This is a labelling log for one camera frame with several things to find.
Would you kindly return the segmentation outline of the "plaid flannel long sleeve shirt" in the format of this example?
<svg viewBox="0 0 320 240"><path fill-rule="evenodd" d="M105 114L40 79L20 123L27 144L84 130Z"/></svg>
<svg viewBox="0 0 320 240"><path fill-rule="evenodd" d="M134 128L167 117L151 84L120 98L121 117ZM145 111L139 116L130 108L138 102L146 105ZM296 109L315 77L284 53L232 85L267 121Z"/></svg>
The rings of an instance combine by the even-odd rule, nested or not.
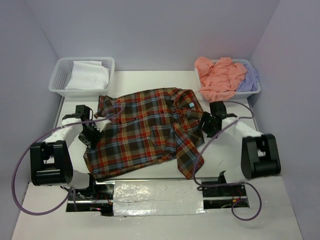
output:
<svg viewBox="0 0 320 240"><path fill-rule="evenodd" d="M100 96L96 117L109 117L95 149L83 155L95 179L108 179L148 166L177 161L187 179L204 164L198 148L203 109L190 89L157 88L118 98Z"/></svg>

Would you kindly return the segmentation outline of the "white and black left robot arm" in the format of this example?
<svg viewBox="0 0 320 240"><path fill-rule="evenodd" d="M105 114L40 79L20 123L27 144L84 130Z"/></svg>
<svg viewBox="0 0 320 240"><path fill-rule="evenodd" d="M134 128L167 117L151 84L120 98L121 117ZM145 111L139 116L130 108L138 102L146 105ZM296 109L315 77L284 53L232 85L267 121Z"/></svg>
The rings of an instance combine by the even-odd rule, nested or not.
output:
<svg viewBox="0 0 320 240"><path fill-rule="evenodd" d="M88 149L97 147L103 130L111 124L104 117L94 118L92 109L77 105L75 112L62 118L61 126L42 142L30 147L31 181L35 186L71 186L75 173L69 147L79 139Z"/></svg>

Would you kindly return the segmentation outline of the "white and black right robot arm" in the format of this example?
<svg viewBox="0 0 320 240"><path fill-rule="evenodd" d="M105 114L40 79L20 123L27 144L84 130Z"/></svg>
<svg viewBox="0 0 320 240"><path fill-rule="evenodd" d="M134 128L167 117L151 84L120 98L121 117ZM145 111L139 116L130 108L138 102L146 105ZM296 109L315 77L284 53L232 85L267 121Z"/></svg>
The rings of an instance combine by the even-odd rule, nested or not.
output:
<svg viewBox="0 0 320 240"><path fill-rule="evenodd" d="M228 196L235 189L234 183L251 179L275 176L282 167L276 137L271 133L261 133L243 123L243 119L254 116L237 116L228 113L223 101L211 102L210 112L201 117L199 127L213 142L220 135L227 134L237 142L240 157L236 167L221 171L217 180L217 190Z"/></svg>

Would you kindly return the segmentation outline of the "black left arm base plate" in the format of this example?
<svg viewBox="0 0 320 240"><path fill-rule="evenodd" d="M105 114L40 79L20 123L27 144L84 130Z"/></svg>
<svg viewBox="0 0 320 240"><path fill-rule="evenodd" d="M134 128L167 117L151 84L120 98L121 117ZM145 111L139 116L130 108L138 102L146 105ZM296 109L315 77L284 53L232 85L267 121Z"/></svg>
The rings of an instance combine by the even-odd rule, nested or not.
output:
<svg viewBox="0 0 320 240"><path fill-rule="evenodd" d="M67 213L97 212L105 217L114 215L114 181L96 181L92 175L89 176L87 188L76 189L75 198L71 194L66 204Z"/></svg>

